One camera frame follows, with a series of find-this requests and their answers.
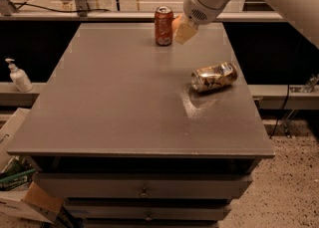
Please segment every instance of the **black panel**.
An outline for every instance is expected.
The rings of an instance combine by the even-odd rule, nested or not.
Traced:
[[[303,85],[319,73],[319,50],[288,23],[224,23],[251,85]]]
[[[0,21],[0,81],[11,82],[10,56],[32,82],[47,82],[80,22]]]

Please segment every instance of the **desk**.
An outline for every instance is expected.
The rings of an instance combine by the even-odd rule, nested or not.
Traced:
[[[213,227],[274,155],[222,25],[183,46],[154,31],[82,24],[9,148],[87,227]],[[226,61],[231,87],[191,89],[193,70]]]

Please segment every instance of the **white bottle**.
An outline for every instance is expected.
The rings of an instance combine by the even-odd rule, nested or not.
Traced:
[[[18,67],[16,67],[15,64],[12,63],[14,62],[14,59],[7,58],[6,62],[9,64],[8,67],[11,71],[10,78],[13,81],[13,83],[17,86],[17,88],[21,92],[28,92],[32,90],[33,85],[31,81],[29,80],[25,71],[19,69]]]

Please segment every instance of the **cardboard box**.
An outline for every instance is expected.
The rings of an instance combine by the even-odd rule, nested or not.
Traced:
[[[0,129],[0,171],[12,157],[7,153],[8,146],[28,112],[17,109]],[[0,191],[0,212],[10,216],[53,223],[62,204],[63,199],[51,197],[34,182],[28,190]]]

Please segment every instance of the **drawer unit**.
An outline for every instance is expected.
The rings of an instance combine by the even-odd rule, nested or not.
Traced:
[[[78,218],[136,220],[222,220],[230,206],[207,201],[162,200],[74,200],[65,208]]]
[[[115,221],[105,219],[87,219],[84,221],[85,228],[218,228],[217,222],[206,221]]]
[[[250,175],[207,174],[55,174],[33,177],[50,194],[66,198],[239,198]]]

